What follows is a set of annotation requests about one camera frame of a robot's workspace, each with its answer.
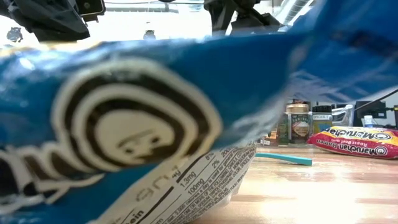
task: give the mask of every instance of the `maruchan ramen package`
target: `maruchan ramen package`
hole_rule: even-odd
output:
[[[0,223],[185,224],[225,205],[288,97],[398,86],[397,8],[319,0],[282,34],[3,48]]]
[[[379,159],[398,158],[397,130],[332,127],[314,134],[308,143],[338,154]]]

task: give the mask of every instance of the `nutrition facts label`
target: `nutrition facts label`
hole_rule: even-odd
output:
[[[183,224],[218,205],[236,190],[256,154],[255,146],[229,147],[194,157],[145,203],[119,206],[98,224]]]

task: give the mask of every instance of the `plastic bottle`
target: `plastic bottle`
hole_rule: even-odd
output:
[[[374,124],[373,116],[372,115],[365,115],[364,117],[364,127],[365,128],[372,128]]]

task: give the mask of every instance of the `wooden table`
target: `wooden table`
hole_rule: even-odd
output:
[[[239,193],[194,224],[398,223],[398,161],[318,149],[259,149],[313,158],[313,166],[255,158]]]

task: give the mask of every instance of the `red noodle package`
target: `red noodle package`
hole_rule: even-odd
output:
[[[326,151],[380,159],[398,157],[398,131],[382,128],[331,127],[308,140]]]

